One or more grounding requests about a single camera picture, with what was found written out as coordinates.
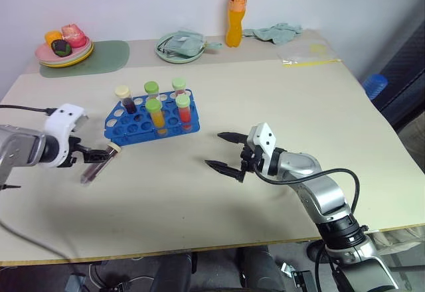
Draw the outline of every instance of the plate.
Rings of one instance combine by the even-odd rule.
[[[174,63],[174,64],[183,64],[183,63],[189,63],[192,61],[195,61],[196,59],[200,58],[202,53],[205,51],[205,47],[199,51],[199,53],[195,56],[183,56],[183,55],[173,55],[170,56],[167,53],[163,53],[161,50],[158,49],[158,46],[166,42],[168,39],[172,38],[175,35],[175,33],[170,33],[169,35],[165,35],[162,38],[160,38],[157,43],[155,44],[155,52],[158,54],[160,58],[162,58],[164,61]]]
[[[43,64],[48,64],[48,65],[61,65],[61,64],[69,63],[69,62],[75,61],[75,60],[81,58],[82,56],[86,55],[87,52],[92,48],[92,46],[93,46],[93,42],[90,41],[90,46],[88,46],[85,50],[83,50],[79,55],[75,56],[74,58],[62,61],[62,62],[47,62],[47,61],[44,61],[44,60],[39,60],[39,62],[43,63]]]
[[[38,58],[39,61],[43,61],[44,63],[51,63],[51,62],[61,62],[61,63],[67,63],[68,61],[71,61],[73,58],[76,58],[77,56],[80,56],[83,51],[85,51],[87,48],[90,47],[92,41],[88,37],[86,37],[86,44],[84,46],[81,46],[80,48],[73,48],[72,54],[68,56],[64,56],[61,58],[60,56],[57,56],[52,48],[47,45],[47,43],[43,43],[35,50],[35,56]]]
[[[67,63],[64,63],[64,64],[46,64],[46,63],[43,63],[43,62],[40,62],[40,64],[42,64],[44,66],[48,66],[49,68],[64,68],[66,66],[71,66],[71,65],[77,64],[77,63],[87,59],[91,55],[91,53],[93,52],[93,49],[94,49],[94,43],[92,44],[91,49],[85,55],[81,56],[80,58],[77,58],[76,60],[73,60],[71,62],[67,62]]]

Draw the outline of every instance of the pink plate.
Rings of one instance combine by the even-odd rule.
[[[92,44],[92,41],[90,41],[90,39],[88,37],[86,37],[86,44],[84,46],[81,46],[79,48],[73,48],[71,55],[68,55],[68,56],[61,58],[53,52],[52,48],[50,48],[47,45],[47,43],[44,43],[44,44],[40,45],[35,50],[35,56],[39,60],[42,60],[43,62],[63,62],[63,63],[65,63],[66,61],[72,60],[73,58],[75,58],[76,56],[81,54],[81,52],[86,50],[91,44]]]

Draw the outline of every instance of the towel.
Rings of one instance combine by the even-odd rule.
[[[292,27],[287,23],[278,23],[271,28],[245,29],[244,37],[253,37],[263,41],[272,40],[274,44],[282,44],[291,41],[303,32],[300,26]]]

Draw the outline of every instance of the orange juice bottle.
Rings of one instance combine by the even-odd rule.
[[[242,40],[242,19],[245,15],[246,0],[228,0],[228,31],[226,44],[239,46]]]

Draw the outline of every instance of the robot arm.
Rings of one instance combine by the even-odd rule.
[[[341,188],[325,175],[327,172],[321,174],[316,158],[275,148],[276,138],[267,123],[254,126],[248,136],[238,133],[220,133],[218,136],[233,143],[243,143],[244,148],[240,171],[225,163],[206,161],[214,170],[240,182],[243,182],[246,171],[255,172],[262,180],[288,184],[297,193],[325,242],[329,258],[337,265],[333,277],[340,291],[398,289],[371,239],[354,218]],[[348,172],[347,169],[336,171]]]
[[[88,119],[83,108],[64,104],[46,120],[43,132],[11,125],[0,125],[0,187],[4,186],[13,167],[28,167],[38,163],[45,167],[71,167],[76,162],[72,154],[79,151],[85,163],[100,163],[108,152],[93,150],[79,144],[81,139],[70,136]]]

